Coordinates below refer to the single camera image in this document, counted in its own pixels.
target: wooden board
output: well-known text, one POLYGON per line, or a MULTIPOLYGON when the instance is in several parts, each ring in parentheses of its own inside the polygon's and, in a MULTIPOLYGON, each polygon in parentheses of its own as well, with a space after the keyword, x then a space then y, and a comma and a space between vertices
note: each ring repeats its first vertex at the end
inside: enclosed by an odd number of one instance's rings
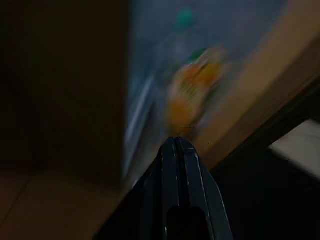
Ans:
POLYGON ((290 1, 194 145, 207 168, 225 159, 320 73, 320 2, 290 1))

